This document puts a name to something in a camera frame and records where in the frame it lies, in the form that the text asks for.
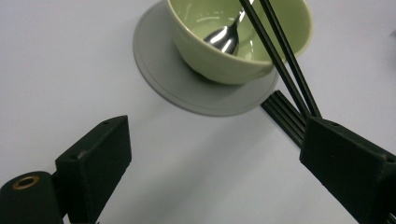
metal spoon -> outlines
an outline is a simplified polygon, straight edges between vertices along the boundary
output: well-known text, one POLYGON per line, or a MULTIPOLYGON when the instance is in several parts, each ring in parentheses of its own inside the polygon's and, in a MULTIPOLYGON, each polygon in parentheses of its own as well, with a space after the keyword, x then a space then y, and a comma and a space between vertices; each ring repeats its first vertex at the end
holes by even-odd
POLYGON ((245 16, 245 10, 239 11, 239 15, 230 26, 223 26, 208 35, 204 41, 209 45, 221 50, 223 53, 236 54, 239 46, 238 25, 245 16))

brass insert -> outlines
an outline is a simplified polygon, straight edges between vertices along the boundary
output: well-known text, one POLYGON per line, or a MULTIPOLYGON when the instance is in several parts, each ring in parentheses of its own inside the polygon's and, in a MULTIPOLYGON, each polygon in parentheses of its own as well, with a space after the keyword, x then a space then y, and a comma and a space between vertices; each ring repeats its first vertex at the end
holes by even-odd
POLYGON ((12 185, 12 188, 14 188, 14 189, 29 189, 30 187, 35 185, 39 179, 40 179, 40 177, 38 177, 37 175, 26 176, 26 177, 18 180, 17 182, 15 182, 12 185))

white tabletop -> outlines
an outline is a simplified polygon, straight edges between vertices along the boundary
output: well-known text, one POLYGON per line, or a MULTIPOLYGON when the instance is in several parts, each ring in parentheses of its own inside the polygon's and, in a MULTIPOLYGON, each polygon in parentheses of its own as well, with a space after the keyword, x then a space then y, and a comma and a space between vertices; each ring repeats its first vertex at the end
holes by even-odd
MULTIPOLYGON (((157 1, 0 2, 0 185, 128 115, 134 157, 101 224, 357 223, 261 108, 196 115, 147 84, 132 44, 157 1)), ((299 63, 323 117, 396 154, 396 1, 307 4, 299 63)))

bowl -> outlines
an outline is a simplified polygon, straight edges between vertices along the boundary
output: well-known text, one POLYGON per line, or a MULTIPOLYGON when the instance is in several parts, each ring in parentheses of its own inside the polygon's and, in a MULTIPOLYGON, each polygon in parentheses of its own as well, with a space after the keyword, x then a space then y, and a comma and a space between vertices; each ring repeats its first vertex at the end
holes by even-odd
MULTIPOLYGON (((312 19, 304 0, 273 0, 271 4, 296 56, 308 46, 312 19)), ((259 0, 253 2, 257 14, 277 51, 281 47, 265 17, 259 0)), ((222 84, 244 84, 271 74, 274 65, 248 16, 238 27, 236 55, 222 53, 203 40, 222 26, 233 23, 242 6, 230 0, 167 0, 171 15, 172 39, 183 60, 204 77, 222 84)))

chopsticks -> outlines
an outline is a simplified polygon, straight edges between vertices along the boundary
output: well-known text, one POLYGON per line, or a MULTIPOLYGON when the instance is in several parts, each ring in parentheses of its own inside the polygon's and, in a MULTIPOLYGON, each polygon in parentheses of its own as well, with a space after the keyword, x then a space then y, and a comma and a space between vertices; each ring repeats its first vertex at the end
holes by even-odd
POLYGON ((264 12, 268 18, 268 21, 271 24, 271 27, 274 30, 274 33, 276 34, 276 39, 279 42, 285 56, 286 60, 288 61, 290 65, 290 69, 293 72, 294 78, 296 79, 300 91, 303 94, 304 100, 302 96, 300 95, 297 87, 295 86, 288 69, 286 68, 285 64, 283 64, 282 59, 280 58, 279 54, 276 51, 276 48, 270 39, 269 35, 265 31, 265 28, 263 27, 260 18, 258 17, 257 13, 255 12, 253 6, 249 3, 248 0, 239 0, 241 3, 242 7, 247 13, 247 16, 249 17, 254 29, 256 30, 260 40, 264 44, 266 50, 268 51, 268 54, 270 55, 278 73, 282 77, 286 87, 288 88, 288 91, 290 92, 291 97, 293 98, 295 104, 297 105, 298 109, 300 110, 300 113, 302 114, 304 119, 307 119, 308 117, 318 117, 321 118, 320 112, 318 110, 318 106, 314 100, 314 97, 309 90, 309 87, 304 79, 304 75, 300 69, 300 66, 297 63, 297 60, 295 59, 295 56, 293 54, 293 51, 290 47, 290 44, 288 42, 288 39, 286 38, 280 23, 276 17, 276 14, 269 2, 269 0, 261 0, 262 7, 264 9, 264 12))

